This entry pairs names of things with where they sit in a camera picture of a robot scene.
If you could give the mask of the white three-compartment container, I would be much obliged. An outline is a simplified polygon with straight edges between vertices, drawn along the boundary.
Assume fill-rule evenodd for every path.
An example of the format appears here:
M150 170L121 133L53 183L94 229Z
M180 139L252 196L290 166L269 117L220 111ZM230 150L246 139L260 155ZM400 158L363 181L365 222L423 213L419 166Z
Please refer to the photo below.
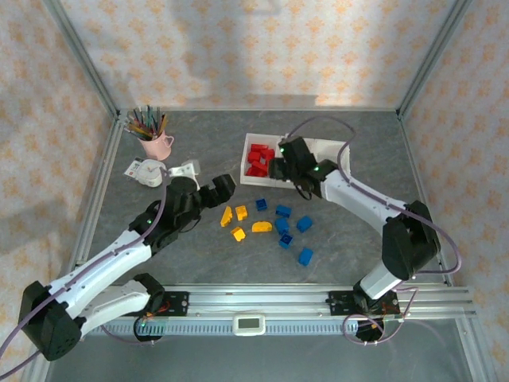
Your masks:
M247 155L250 153L251 144L268 145L269 149L274 150L275 158L283 158L278 144L284 138L291 136L299 135L288 134L286 136L278 136L269 134L247 134L243 148L243 156L241 160L240 182L244 185L257 185L265 187L295 189L294 185L290 182L286 182L285 180L271 179L268 176L268 172L266 173L266 177L248 177L246 175L247 170L252 166L252 163L249 163L247 161ZM303 138L303 139L306 141L308 148L310 149L311 153L315 156L317 162L321 162L325 159L331 160L338 165L337 170L341 170L347 176L351 174L350 147L346 142L315 138Z

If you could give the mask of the white alarm clock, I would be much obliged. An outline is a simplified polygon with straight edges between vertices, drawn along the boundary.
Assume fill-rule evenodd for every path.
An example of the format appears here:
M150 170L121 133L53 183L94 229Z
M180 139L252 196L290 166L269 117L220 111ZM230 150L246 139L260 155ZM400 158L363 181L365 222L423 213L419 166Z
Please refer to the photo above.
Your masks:
M136 170L135 180L141 185L156 188L161 185L165 171L164 163L153 159L145 159Z

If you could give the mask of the pink mug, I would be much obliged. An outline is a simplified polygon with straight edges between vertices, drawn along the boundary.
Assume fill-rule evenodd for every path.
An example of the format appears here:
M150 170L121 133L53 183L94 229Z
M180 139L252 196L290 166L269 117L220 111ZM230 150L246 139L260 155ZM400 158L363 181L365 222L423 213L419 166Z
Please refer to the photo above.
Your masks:
M138 141L142 144L147 158L164 161L171 155L174 137L163 132L153 140L146 141L139 139Z

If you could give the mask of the white printed card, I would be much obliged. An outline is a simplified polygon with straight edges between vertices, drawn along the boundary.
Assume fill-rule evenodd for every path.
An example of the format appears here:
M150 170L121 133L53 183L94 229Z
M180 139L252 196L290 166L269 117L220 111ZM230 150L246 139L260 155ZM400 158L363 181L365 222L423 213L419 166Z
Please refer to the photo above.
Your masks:
M139 167L143 163L143 159L135 158L127 167L127 169L123 172L123 175L129 177L131 179L136 179L136 174L138 172Z

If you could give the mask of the orange coloured pencil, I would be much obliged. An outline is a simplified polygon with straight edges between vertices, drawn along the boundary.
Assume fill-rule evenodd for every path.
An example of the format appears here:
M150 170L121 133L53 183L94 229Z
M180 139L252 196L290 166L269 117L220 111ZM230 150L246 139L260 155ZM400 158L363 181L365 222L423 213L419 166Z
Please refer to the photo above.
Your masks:
M126 130L130 134L135 135L137 138L139 138L143 141L151 141L153 139L153 136L150 132L144 130L143 128L141 128L138 125L129 123L126 125Z

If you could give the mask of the dark red coloured pencil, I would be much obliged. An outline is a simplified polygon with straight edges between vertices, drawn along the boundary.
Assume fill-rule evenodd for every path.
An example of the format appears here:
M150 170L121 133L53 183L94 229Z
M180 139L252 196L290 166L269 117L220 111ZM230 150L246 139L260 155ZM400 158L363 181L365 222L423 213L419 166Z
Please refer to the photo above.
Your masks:
M143 114L142 114L142 111L135 108L133 110L133 113L134 113L134 119L135 119L135 123L137 124L138 128L140 130L144 130L146 131L147 133L150 132L150 129L146 126L145 122L144 122L144 118L143 118Z

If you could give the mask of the white digital timer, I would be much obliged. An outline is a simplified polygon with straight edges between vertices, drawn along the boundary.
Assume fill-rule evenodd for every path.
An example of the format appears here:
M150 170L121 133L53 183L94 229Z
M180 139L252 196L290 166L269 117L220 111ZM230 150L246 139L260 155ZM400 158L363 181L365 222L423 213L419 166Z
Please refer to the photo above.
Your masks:
M238 337L262 336L266 333L263 314L237 314L233 317L232 331Z

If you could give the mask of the aluminium rear frame bar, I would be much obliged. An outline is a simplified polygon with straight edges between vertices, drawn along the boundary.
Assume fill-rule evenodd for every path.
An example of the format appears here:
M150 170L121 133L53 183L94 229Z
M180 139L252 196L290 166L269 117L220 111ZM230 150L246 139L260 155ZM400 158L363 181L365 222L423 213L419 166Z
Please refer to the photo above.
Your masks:
M397 109L390 107L159 107L163 112L176 111L310 111L310 112L390 112Z

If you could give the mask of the aluminium side frame rail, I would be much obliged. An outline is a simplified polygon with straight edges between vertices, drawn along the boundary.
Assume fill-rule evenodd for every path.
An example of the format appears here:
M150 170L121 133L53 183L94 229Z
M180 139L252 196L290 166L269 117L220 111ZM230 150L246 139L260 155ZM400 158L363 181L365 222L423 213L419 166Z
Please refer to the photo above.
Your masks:
M429 210L431 210L428 198L425 193L425 188L422 183L422 177L418 170L418 163L417 160L414 157L414 152L412 150L412 147L410 145L409 135L406 132L405 124L403 121L403 118L401 115L397 115L398 117L398 124L402 133L402 138L405 144L405 148L407 151L407 155L409 158L410 166L414 175L414 180L417 185L418 194L420 200L428 207ZM427 271L433 271L433 273L429 273L428 276L440 276L442 279L442 282L447 287L453 286L453 279L451 278L451 275L446 274L438 274L439 271L444 271L449 268L448 260L444 259L444 256L441 253L441 250L444 249L444 245L441 243L441 235L437 234L437 237L439 239L439 244L441 245L441 249L438 251L437 255L435 256L434 260L431 260L429 264L425 267Z
M121 135L121 123L119 118L117 118L111 124L106 145L99 161L97 174L95 175L91 196L87 203L84 220L80 226L79 235L76 238L66 271L73 271L76 265L81 265L87 261Z

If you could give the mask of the aluminium frame post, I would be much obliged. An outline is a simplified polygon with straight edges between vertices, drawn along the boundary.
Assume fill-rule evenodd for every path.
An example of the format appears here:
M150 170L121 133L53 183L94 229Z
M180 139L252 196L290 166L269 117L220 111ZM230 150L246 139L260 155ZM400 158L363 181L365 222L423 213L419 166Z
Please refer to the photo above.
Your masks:
M79 62L85 76L91 82L93 89L98 95L102 105L106 108L108 115L113 119L117 119L119 116L119 108L113 100L110 92L107 90L103 79L88 54L88 51L77 33L75 26L72 24L72 21L69 18L61 0L42 0L42 2L52 15L52 18L59 27L65 42L68 44L68 47Z
M433 39L423 61L418 67L418 70L412 79L400 106L395 110L400 122L402 122L409 114L410 109L421 92L421 89L428 80L438 60L441 58L442 53L450 39L453 37L455 30L462 21L471 3L472 0L454 0L451 10L442 23L441 28L438 30L437 35Z

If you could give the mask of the aluminium frame leg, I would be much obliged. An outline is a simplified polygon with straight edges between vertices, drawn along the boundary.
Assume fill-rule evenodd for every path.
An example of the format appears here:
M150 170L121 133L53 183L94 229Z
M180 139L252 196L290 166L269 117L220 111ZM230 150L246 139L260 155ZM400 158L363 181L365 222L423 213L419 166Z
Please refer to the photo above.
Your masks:
M20 382L45 382L50 364L43 355L39 354L24 367Z
M473 382L490 382L490 376L473 318L457 318L456 324Z

